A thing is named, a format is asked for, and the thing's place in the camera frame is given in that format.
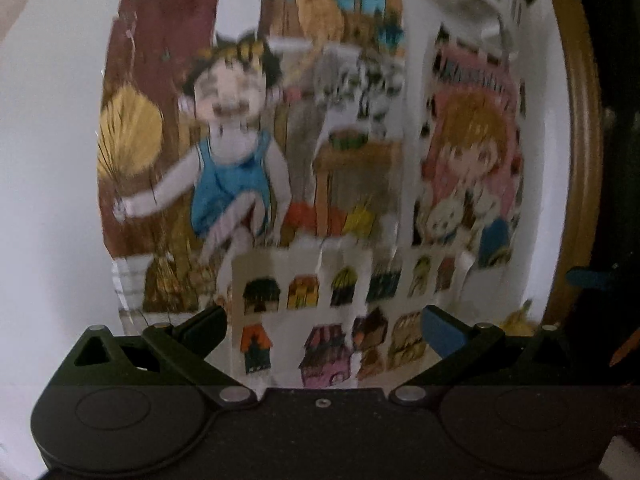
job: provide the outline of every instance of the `wall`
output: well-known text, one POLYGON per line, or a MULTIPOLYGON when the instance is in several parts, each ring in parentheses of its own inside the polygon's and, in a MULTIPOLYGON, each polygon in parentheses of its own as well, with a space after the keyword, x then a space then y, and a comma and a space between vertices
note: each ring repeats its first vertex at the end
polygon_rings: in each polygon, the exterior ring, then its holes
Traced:
POLYGON ((121 330, 95 183, 117 4, 30 0, 0 44, 0 476, 44 471, 33 403, 88 325, 121 330))

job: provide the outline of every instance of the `brown wooden edge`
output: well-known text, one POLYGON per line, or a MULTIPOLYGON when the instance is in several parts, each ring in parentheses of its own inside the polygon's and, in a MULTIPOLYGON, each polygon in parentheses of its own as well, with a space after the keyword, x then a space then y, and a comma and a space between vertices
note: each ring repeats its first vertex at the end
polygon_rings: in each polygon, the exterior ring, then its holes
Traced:
POLYGON ((565 280, 574 266, 588 266, 602 186, 600 85, 589 25, 580 0, 552 0, 558 19, 569 85, 571 167, 564 232, 544 323, 562 321, 579 290, 565 280))

